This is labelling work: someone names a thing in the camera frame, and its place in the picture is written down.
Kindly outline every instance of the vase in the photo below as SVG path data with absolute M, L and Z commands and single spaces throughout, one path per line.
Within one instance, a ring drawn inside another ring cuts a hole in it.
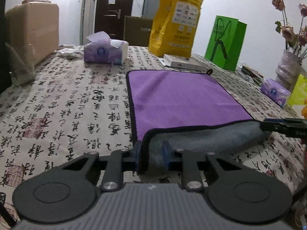
M 292 92 L 301 72 L 302 60 L 287 50 L 284 50 L 280 63 L 277 66 L 275 81 Z

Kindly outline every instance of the tissue pack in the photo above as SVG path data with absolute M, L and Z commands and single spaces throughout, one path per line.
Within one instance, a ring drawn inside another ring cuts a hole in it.
M 111 39 L 107 33 L 98 32 L 87 37 L 90 43 L 84 46 L 84 61 L 122 65 L 128 57 L 128 42 Z
M 282 108 L 287 104 L 291 95 L 291 92 L 275 82 L 273 79 L 265 79 L 262 83 L 260 91 Z

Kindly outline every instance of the blue logo on tissue pack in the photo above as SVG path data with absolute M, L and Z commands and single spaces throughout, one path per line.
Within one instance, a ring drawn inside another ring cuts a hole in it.
M 104 55 L 105 52 L 106 52 L 106 51 L 104 50 L 104 48 L 99 48 L 99 49 L 97 50 L 97 55 L 98 55 L 98 56 Z
M 276 94 L 277 94 L 277 91 L 276 91 L 275 89 L 272 89 L 272 90 L 271 90 L 271 93 L 272 93 L 273 95 L 276 95 Z

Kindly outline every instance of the green paper bag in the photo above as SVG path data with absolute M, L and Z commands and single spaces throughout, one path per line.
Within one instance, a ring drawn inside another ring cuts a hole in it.
M 205 59 L 235 71 L 247 25 L 238 19 L 216 16 Z

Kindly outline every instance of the dark brown door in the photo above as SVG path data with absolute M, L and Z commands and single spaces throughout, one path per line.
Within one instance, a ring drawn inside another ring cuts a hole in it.
M 131 15 L 133 0 L 97 0 L 95 33 L 105 31 L 112 39 L 124 37 L 124 19 Z

